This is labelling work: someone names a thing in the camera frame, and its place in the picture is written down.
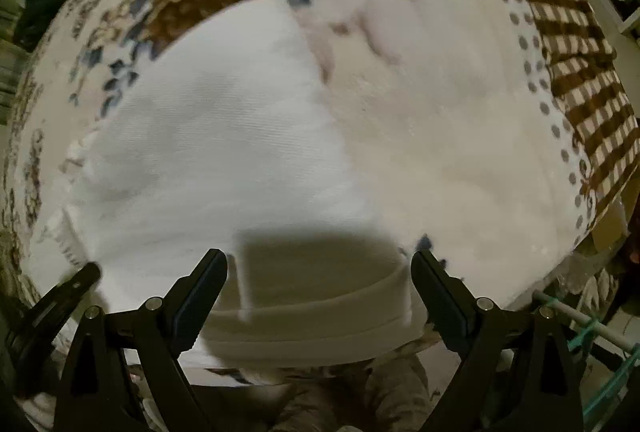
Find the teal metal rack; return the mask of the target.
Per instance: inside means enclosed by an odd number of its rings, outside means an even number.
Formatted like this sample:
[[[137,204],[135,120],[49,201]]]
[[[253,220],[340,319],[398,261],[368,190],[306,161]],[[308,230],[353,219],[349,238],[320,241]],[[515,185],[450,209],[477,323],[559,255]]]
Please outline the teal metal rack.
[[[535,290],[541,310],[554,311],[577,324],[568,350],[582,360],[593,357],[611,373],[582,406],[585,431],[621,431],[639,424],[639,341],[605,326],[576,308]]]

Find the floral fleece blanket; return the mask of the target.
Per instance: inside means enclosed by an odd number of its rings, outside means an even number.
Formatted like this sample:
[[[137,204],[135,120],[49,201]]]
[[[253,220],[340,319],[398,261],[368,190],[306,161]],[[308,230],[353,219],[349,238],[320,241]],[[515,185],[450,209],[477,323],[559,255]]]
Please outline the floral fleece blanket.
[[[4,162],[6,274],[32,302],[70,148],[188,32],[248,0],[67,0],[21,78]],[[508,302],[603,218],[639,128],[587,0],[285,0],[374,213]]]

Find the white pants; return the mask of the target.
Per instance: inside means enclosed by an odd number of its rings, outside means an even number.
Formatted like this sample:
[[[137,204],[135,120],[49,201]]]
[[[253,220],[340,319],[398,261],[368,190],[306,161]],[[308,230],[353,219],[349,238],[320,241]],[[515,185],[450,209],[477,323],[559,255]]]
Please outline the white pants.
[[[96,297],[136,308],[210,249],[229,274],[183,357],[201,368],[370,360],[426,311],[374,213],[285,0],[248,0],[188,32],[68,151],[29,278],[101,267]]]

